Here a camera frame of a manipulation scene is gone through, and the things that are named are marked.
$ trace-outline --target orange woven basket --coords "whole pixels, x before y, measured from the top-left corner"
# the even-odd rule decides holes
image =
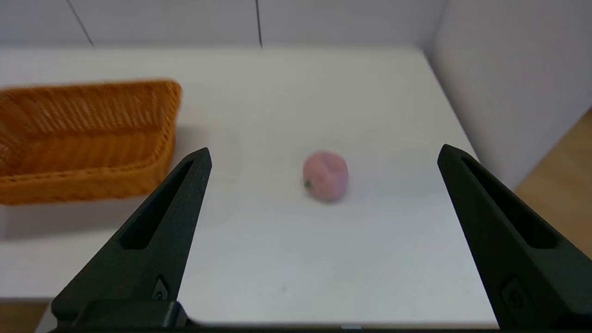
[[[150,193],[169,172],[180,101],[174,81],[0,91],[0,203]]]

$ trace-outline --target white table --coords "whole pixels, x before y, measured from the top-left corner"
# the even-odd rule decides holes
[[[0,49],[0,85],[172,77],[176,160],[213,160],[179,301],[209,323],[497,327],[436,160],[473,150],[425,57],[395,50]],[[344,156],[342,201],[305,158]],[[6,207],[0,297],[53,297],[141,199]]]

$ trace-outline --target white wall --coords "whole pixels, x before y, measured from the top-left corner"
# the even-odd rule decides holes
[[[450,0],[432,63],[481,162],[515,187],[592,105],[592,1]]]
[[[263,46],[396,45],[429,49],[446,0],[259,0]]]
[[[413,44],[428,49],[446,2],[0,0],[0,43],[255,47],[260,43],[264,47]]]

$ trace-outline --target peach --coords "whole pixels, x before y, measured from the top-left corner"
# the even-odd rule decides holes
[[[304,187],[315,198],[335,201],[348,186],[348,166],[345,160],[331,152],[311,155],[303,167]]]

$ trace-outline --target basket rim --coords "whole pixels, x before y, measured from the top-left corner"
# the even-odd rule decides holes
[[[121,174],[125,172],[132,172],[138,171],[142,169],[148,169],[156,164],[159,159],[162,157],[163,152],[166,149],[166,144],[169,140],[175,140],[175,120],[176,116],[179,113],[179,108],[181,106],[181,95],[182,95],[182,88],[181,85],[174,79],[146,79],[141,81],[109,81],[109,82],[101,82],[97,84],[92,83],[84,83],[84,84],[72,84],[72,85],[40,85],[40,86],[31,86],[31,87],[19,87],[19,88],[8,88],[3,89],[0,91],[1,95],[14,95],[14,94],[22,94],[22,93],[31,93],[35,90],[62,90],[62,89],[79,89],[79,88],[106,88],[111,86],[135,86],[135,85],[147,85],[147,84],[162,84],[164,87],[167,87],[168,90],[173,91],[178,98],[171,98],[169,104],[166,106],[167,112],[165,117],[165,124],[159,129],[159,137],[156,141],[156,146],[152,154],[150,156],[140,162],[134,162],[130,164],[124,164],[119,166],[95,166],[93,168],[84,168],[84,169],[73,169],[73,170],[64,170],[64,171],[49,171],[49,172],[39,172],[39,173],[30,173],[30,174],[19,174],[19,175],[0,175],[0,185],[2,184],[12,184],[16,185],[19,183],[24,182],[37,182],[40,180],[50,180],[50,179],[59,179],[59,180],[68,180],[70,178],[75,177],[96,177],[98,175],[105,175],[105,174]]]

